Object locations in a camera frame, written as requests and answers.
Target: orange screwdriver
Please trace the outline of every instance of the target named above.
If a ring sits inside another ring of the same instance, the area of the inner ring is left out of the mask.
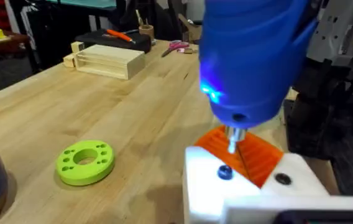
[[[115,37],[121,38],[125,41],[132,42],[133,44],[136,44],[134,40],[132,40],[129,36],[122,34],[120,32],[114,31],[114,30],[106,30],[106,32],[110,35],[113,35]]]

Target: scissors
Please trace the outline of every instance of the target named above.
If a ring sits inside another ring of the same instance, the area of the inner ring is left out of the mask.
[[[162,54],[162,57],[165,57],[173,50],[181,49],[181,48],[185,48],[185,47],[189,47],[189,43],[182,42],[182,40],[173,40],[170,42],[170,46],[168,46],[168,49],[166,51],[164,51],[164,53]]]

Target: green disc with holes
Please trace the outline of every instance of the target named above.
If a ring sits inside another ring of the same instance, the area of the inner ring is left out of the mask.
[[[63,150],[57,172],[64,183],[75,186],[93,184],[105,178],[114,167],[112,147],[102,141],[81,141]]]

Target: wooden stand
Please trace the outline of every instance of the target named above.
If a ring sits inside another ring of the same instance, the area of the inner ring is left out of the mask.
[[[77,70],[128,80],[145,68],[145,53],[94,45],[75,55]]]

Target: blue power tool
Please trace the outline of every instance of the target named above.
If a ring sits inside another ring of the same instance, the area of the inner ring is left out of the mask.
[[[200,87],[231,142],[274,117],[301,72],[320,1],[207,0]]]

